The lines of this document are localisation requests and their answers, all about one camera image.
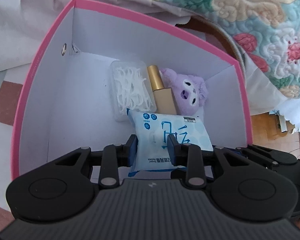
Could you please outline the blue wet wipes pack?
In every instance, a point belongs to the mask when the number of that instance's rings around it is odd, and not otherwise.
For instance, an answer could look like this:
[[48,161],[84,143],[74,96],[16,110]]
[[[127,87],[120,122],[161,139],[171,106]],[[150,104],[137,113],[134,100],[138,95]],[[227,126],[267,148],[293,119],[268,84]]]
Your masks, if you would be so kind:
[[138,150],[129,177],[140,171],[168,172],[175,169],[167,149],[168,136],[180,144],[195,144],[212,151],[212,144],[202,120],[198,117],[142,113],[128,110],[138,139]]

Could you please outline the clear floss pick box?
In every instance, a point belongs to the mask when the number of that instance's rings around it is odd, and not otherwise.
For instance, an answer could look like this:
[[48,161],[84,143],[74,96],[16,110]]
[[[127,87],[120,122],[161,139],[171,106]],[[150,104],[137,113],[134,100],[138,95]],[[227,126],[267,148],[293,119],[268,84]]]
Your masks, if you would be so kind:
[[157,110],[144,62],[113,61],[109,67],[109,81],[116,121],[127,121],[129,109],[146,113],[154,113]]

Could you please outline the gold lipstick tube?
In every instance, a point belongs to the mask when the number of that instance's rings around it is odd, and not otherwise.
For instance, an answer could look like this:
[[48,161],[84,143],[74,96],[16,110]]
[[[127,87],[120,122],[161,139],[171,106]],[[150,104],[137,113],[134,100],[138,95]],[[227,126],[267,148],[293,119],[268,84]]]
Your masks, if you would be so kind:
[[157,113],[177,115],[172,89],[164,86],[159,68],[156,65],[150,65],[147,67],[147,73],[157,106]]

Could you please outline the purple plush toy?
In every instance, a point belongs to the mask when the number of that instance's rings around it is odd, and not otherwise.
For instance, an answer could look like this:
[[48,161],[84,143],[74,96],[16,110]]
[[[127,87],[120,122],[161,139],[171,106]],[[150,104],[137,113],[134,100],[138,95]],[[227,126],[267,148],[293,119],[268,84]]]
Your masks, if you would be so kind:
[[164,85],[171,88],[179,115],[195,115],[203,107],[208,96],[202,77],[178,74],[170,68],[161,68]]

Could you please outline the pink cardboard storage box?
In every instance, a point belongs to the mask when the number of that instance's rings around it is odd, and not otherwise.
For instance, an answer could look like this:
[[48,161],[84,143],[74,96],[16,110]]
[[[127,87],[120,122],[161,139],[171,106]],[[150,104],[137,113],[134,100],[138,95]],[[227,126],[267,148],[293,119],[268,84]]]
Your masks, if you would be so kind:
[[141,136],[130,174],[173,168],[167,137],[204,150],[252,143],[237,59],[198,31],[90,0],[71,0],[46,33],[21,90],[11,176],[82,146]]

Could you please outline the round patterned rug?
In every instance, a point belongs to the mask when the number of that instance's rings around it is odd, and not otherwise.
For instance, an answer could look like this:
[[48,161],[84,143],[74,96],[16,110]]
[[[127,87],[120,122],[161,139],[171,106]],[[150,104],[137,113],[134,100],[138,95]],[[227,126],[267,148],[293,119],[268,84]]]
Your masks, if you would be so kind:
[[[178,17],[168,22],[204,39],[238,62],[243,61],[236,42],[203,18]],[[27,63],[0,71],[0,231],[14,220],[7,206],[5,191],[11,182],[10,153],[15,112],[29,68]]]

